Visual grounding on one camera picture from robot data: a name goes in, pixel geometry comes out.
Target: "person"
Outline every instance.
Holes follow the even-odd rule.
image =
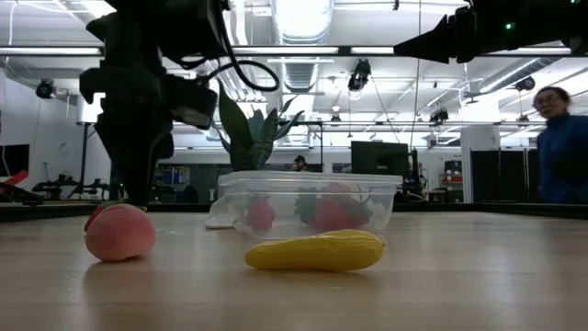
[[[546,203],[588,203],[588,117],[572,116],[571,98],[559,87],[545,87],[534,106],[547,120],[537,138],[539,194]]]
[[[294,159],[294,168],[298,172],[310,171],[309,165],[306,163],[306,159],[302,155],[298,155]]]

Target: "black cable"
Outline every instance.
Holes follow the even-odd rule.
[[[278,91],[278,89],[279,89],[279,78],[277,77],[276,73],[274,73],[266,65],[261,64],[261,63],[257,63],[257,62],[251,61],[251,60],[240,60],[240,61],[237,61],[237,58],[235,57],[235,54],[232,51],[231,41],[229,40],[229,34],[227,32],[227,28],[224,26],[224,20],[222,19],[222,10],[223,10],[222,9],[222,1],[219,1],[219,5],[217,7],[217,15],[220,18],[220,24],[219,24],[220,38],[222,39],[222,42],[224,43],[224,46],[227,49],[227,54],[229,55],[229,58],[231,59],[231,63],[226,64],[226,65],[229,65],[229,67],[227,67],[227,68],[225,68],[223,70],[226,70],[228,68],[234,67],[235,72],[237,73],[237,75],[239,76],[239,78],[241,78],[241,80],[247,86],[251,87],[254,90],[262,91],[262,92],[275,92],[275,91]],[[252,66],[255,66],[255,67],[258,67],[258,68],[262,69],[263,71],[267,72],[272,77],[272,79],[274,80],[274,82],[276,82],[276,84],[274,86],[270,86],[270,87],[267,87],[267,86],[259,86],[259,85],[254,84],[252,81],[249,80],[249,78],[247,78],[247,76],[245,75],[245,73],[243,72],[243,70],[241,70],[241,67],[239,66],[239,63],[249,64],[249,65],[252,65]]]

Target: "ceiling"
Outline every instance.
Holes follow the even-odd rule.
[[[297,1],[304,7],[305,3],[313,0]],[[101,6],[103,5],[99,4],[101,1],[21,0],[19,3],[20,5],[14,7],[11,20],[10,14],[14,2],[0,0],[0,45],[9,43],[10,30],[13,35],[12,45],[100,45],[97,39],[85,31],[85,22],[92,15],[87,12],[68,13],[63,10],[65,8],[84,10],[84,3]],[[414,0],[401,0],[399,11],[391,10],[391,2],[335,0],[327,43],[331,45],[394,45],[417,36],[419,32],[432,29],[444,14],[452,14],[462,4],[463,1],[459,0],[424,1],[422,15],[419,15],[418,1]],[[245,1],[244,35],[249,45],[274,44],[276,32],[272,28],[270,8],[269,1]],[[236,35],[236,14],[232,13],[230,17],[232,34]],[[269,58],[260,57],[254,59],[265,64],[269,60]],[[371,57],[368,59],[373,77],[362,91],[362,97],[359,100],[350,100],[346,84],[358,59],[328,56],[323,59],[328,63],[322,63],[319,66],[318,84],[313,90],[313,97],[310,97],[310,104],[298,105],[301,108],[311,108],[311,117],[323,120],[331,116],[333,106],[340,108],[339,112],[343,120],[348,119],[349,112],[351,112],[352,120],[385,120],[385,117],[382,117],[383,108],[395,120],[413,120],[415,112],[425,118],[431,110],[434,110],[426,106],[431,105],[452,86],[463,82],[466,83],[465,86],[468,86],[467,82],[479,82],[520,60],[479,58],[468,64],[441,64],[402,57]],[[98,66],[98,59],[15,57],[11,58],[8,64],[9,76],[32,85],[37,84],[41,78],[53,78],[56,86],[76,94],[77,76],[87,68]],[[176,64],[166,62],[165,65],[179,72]],[[268,66],[278,73],[281,72],[279,63],[270,63]],[[588,67],[586,59],[564,59],[533,74],[533,77],[539,88],[578,73],[585,67]],[[268,80],[267,74],[257,70],[253,70],[253,73],[260,85],[272,83]],[[588,89],[584,88],[586,77],[588,77],[586,75],[579,74],[570,80],[560,82],[561,86],[572,90],[573,94],[578,94],[575,99],[577,112],[588,110],[588,98],[584,98],[583,93]],[[514,120],[521,111],[531,109],[530,96],[533,93],[533,91],[528,93],[527,97],[524,93],[520,102],[518,93],[509,89],[484,98],[498,102],[502,119]],[[283,96],[278,92],[264,94],[264,97],[270,108],[279,108],[283,102]],[[443,106],[449,109],[452,117],[456,118],[459,116],[458,110],[462,105],[460,100],[455,98]]]

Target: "wooden table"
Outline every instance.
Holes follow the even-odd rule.
[[[84,218],[0,224],[0,330],[588,330],[588,223],[397,213],[358,273],[264,272],[203,215],[154,214],[146,259],[102,264]]]

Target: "computer screen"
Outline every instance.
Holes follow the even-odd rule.
[[[408,144],[351,142],[351,170],[354,174],[409,177]]]

